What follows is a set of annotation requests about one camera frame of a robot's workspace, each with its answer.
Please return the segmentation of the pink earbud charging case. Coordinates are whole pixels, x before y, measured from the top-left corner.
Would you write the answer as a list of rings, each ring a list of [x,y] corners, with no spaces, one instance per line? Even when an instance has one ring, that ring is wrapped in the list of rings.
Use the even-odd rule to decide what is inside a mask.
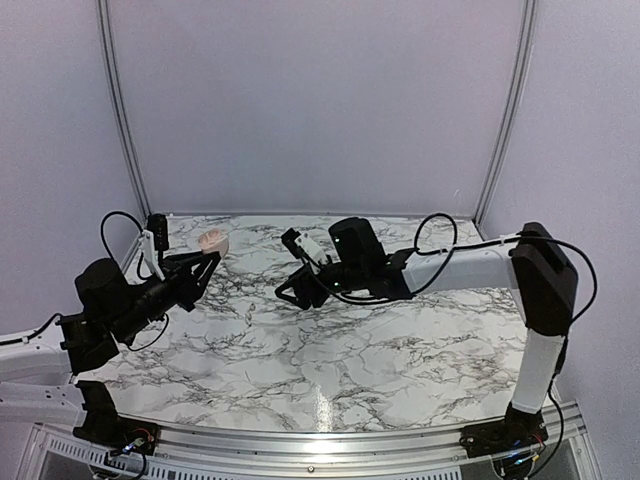
[[[227,233],[220,229],[211,229],[201,234],[197,243],[203,254],[218,253],[221,258],[227,255],[230,248]]]

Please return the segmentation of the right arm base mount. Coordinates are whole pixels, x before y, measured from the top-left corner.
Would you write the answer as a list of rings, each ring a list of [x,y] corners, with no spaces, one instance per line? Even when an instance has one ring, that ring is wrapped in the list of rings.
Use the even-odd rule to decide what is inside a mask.
[[[459,445],[469,458],[506,453],[530,446],[541,446],[549,438],[542,406],[529,408],[511,400],[502,417],[462,428]]]

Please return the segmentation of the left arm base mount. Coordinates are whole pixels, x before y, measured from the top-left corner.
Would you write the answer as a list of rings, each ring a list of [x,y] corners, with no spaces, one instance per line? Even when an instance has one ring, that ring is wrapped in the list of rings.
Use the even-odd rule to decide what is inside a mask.
[[[108,389],[100,382],[81,380],[76,387],[82,394],[85,417],[73,427],[74,437],[117,450],[141,439],[142,444],[133,448],[135,452],[146,456],[155,452],[158,424],[120,415]]]

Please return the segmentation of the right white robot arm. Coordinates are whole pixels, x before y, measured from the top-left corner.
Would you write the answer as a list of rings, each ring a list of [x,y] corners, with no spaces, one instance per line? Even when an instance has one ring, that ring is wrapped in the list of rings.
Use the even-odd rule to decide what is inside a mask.
[[[534,431],[575,320],[578,272],[560,242],[544,226],[527,223],[511,237],[440,251],[384,250],[371,223],[349,217],[329,229],[339,259],[295,229],[281,237],[301,267],[275,290],[277,298],[302,309],[321,307],[329,297],[352,305],[382,305],[421,294],[482,288],[516,293],[527,328],[519,377],[495,438],[515,448]]]

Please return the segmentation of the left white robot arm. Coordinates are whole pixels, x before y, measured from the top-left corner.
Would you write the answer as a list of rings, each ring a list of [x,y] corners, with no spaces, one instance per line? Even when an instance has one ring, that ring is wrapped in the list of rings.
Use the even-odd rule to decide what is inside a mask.
[[[93,262],[75,280],[81,312],[56,313],[37,329],[2,336],[2,421],[87,426],[102,443],[119,444],[126,423],[102,383],[39,385],[30,378],[74,377],[104,366],[171,308],[192,311],[220,261],[217,252],[171,255],[139,284],[111,259]]]

